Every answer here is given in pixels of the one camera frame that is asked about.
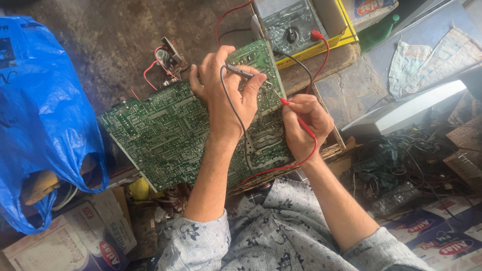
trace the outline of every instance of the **electronic component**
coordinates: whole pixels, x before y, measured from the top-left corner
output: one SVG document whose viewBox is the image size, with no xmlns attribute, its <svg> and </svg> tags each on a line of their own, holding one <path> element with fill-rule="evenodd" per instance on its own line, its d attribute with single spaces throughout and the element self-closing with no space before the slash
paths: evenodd
<svg viewBox="0 0 482 271">
<path fill-rule="evenodd" d="M 327 36 L 308 0 L 257 0 L 253 6 L 271 46 L 289 55 L 319 42 L 311 39 L 313 29 Z"/>
<path fill-rule="evenodd" d="M 179 74 L 189 67 L 189 63 L 179 52 L 174 41 L 170 41 L 164 37 L 162 38 L 162 43 L 164 43 L 165 47 L 156 51 L 156 58 L 161 61 L 168 71 L 173 74 Z"/>
<path fill-rule="evenodd" d="M 285 97 L 271 48 L 259 40 L 231 53 L 231 65 L 248 65 L 267 75 L 258 97 L 258 110 L 247 129 L 248 161 L 242 138 L 234 151 L 228 172 L 228 187 L 256 172 L 293 161 L 282 122 Z M 240 82 L 242 92 L 246 81 Z M 127 154 L 154 190 L 181 182 L 194 184 L 209 134 L 207 108 L 191 91 L 189 81 L 177 81 L 150 98 L 129 99 L 98 117 L 100 123 Z"/>
</svg>

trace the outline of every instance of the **green circuit board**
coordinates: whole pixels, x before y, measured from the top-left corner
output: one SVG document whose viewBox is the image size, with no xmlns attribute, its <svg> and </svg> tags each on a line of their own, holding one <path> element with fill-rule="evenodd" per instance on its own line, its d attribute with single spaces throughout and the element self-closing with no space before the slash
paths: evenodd
<svg viewBox="0 0 482 271">
<path fill-rule="evenodd" d="M 255 172 L 261 172 L 292 161 L 285 141 L 282 105 L 275 92 L 286 96 L 269 45 L 261 40 L 253 42 L 231 53 L 226 62 L 252 66 L 272 83 L 264 83 L 258 92 L 258 110 L 247 130 L 248 163 Z M 240 82 L 240 92 L 246 81 Z M 189 81 L 166 87 L 143 101 L 131 98 L 98 120 L 155 191 L 196 181 L 209 134 L 209 116 L 206 104 L 193 94 Z M 228 187 L 250 175 L 241 138 L 229 166 Z"/>
</svg>

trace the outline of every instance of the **patterned shirt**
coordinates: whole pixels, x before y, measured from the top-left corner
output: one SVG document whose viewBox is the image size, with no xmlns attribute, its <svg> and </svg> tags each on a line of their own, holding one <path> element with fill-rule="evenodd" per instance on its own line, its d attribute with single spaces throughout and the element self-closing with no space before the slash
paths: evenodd
<svg viewBox="0 0 482 271">
<path fill-rule="evenodd" d="M 158 270 L 433 270 L 385 228 L 341 253 L 311 186 L 284 178 L 262 206 L 243 197 L 219 219 L 179 218 L 165 232 Z"/>
</svg>

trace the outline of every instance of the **forearm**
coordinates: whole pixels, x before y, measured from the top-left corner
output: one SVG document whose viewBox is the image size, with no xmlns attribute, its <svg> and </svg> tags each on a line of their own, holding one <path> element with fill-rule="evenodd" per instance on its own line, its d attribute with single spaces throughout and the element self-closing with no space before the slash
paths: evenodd
<svg viewBox="0 0 482 271">
<path fill-rule="evenodd" d="M 321 158 L 313 159 L 301 165 L 301 168 L 310 181 L 326 223 L 342 251 L 380 228 L 348 194 Z"/>
<path fill-rule="evenodd" d="M 229 162 L 235 147 L 236 144 L 208 138 L 198 178 L 184 211 L 185 218 L 207 222 L 222 216 Z"/>
</svg>

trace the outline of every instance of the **black probe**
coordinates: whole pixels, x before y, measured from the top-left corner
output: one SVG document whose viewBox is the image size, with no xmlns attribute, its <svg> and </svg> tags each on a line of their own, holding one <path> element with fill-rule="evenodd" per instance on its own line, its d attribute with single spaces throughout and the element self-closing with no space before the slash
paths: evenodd
<svg viewBox="0 0 482 271">
<path fill-rule="evenodd" d="M 242 70 L 242 69 L 240 69 L 240 68 L 236 68 L 235 66 L 230 65 L 230 64 L 226 64 L 226 69 L 227 69 L 227 70 L 230 70 L 230 71 L 232 71 L 232 72 L 234 72 L 234 73 L 237 73 L 237 74 L 239 74 L 241 77 L 245 77 L 245 78 L 247 78 L 248 80 L 251 79 L 251 78 L 253 78 L 253 76 L 254 76 L 254 74 L 249 73 L 249 72 L 247 72 L 247 71 L 244 71 L 244 70 Z M 272 83 L 270 83 L 270 82 L 268 82 L 268 81 L 265 81 L 265 83 L 268 84 L 268 85 L 272 85 Z"/>
</svg>

